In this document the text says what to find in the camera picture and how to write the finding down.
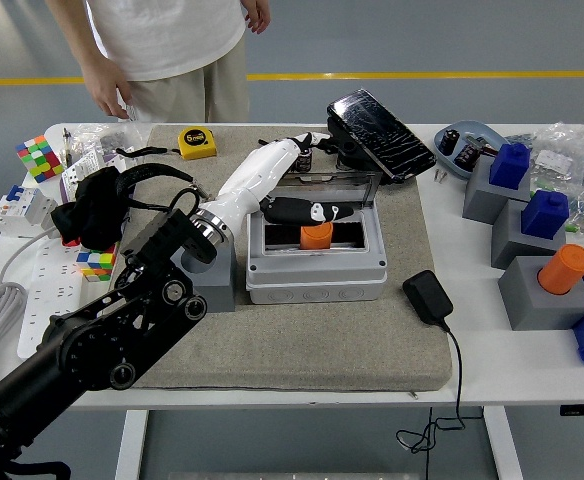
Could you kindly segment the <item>person's left hand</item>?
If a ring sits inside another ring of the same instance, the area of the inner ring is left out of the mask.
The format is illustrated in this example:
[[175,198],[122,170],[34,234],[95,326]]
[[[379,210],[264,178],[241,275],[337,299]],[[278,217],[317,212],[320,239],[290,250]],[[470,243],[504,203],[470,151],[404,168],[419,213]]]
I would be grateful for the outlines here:
[[271,23],[269,0],[241,0],[247,28],[254,34],[263,33]]

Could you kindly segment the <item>person's right hand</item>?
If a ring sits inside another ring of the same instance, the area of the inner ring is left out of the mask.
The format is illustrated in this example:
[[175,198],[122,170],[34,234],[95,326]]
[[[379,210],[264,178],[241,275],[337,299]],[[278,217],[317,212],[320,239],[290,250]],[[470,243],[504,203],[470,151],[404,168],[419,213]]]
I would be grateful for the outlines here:
[[120,68],[107,58],[89,60],[81,67],[86,89],[99,109],[107,116],[128,120],[121,104],[131,103],[131,91]]

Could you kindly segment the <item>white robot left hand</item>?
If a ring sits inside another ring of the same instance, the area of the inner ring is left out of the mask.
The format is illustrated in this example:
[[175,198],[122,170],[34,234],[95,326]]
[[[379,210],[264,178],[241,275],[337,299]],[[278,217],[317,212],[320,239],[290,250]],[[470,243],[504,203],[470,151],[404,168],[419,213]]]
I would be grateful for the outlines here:
[[270,223],[298,227],[318,226],[353,215],[354,208],[343,202],[269,197],[301,153],[331,145],[328,134],[308,132],[253,150],[226,180],[216,199],[203,203],[196,215],[234,235],[240,232],[246,215],[257,211],[262,211]]

